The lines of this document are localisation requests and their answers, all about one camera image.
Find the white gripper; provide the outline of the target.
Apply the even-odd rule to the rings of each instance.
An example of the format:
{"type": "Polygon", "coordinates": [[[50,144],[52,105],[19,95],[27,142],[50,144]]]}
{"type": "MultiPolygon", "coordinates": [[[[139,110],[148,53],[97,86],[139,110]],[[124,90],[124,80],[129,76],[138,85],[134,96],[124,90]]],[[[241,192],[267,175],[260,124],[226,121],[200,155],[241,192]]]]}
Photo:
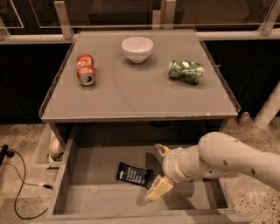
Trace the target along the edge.
{"type": "Polygon", "coordinates": [[[154,148],[155,157],[162,163],[164,177],[157,175],[152,182],[144,197],[148,202],[157,200],[168,193],[174,187],[174,183],[192,180],[192,175],[188,173],[188,170],[193,147],[170,149],[165,145],[156,143],[154,148]]]}

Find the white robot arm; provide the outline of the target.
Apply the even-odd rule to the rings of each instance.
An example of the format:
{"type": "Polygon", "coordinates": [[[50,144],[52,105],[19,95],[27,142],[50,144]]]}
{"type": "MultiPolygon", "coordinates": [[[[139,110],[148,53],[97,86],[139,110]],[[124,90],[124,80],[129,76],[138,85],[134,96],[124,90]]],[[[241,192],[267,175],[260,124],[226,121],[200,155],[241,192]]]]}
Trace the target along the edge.
{"type": "Polygon", "coordinates": [[[196,178],[217,179],[235,173],[248,175],[280,190],[280,156],[257,150],[221,132],[209,132],[191,147],[170,149],[157,143],[162,157],[162,175],[156,176],[145,195],[154,201],[167,194],[176,183],[196,178]]]}

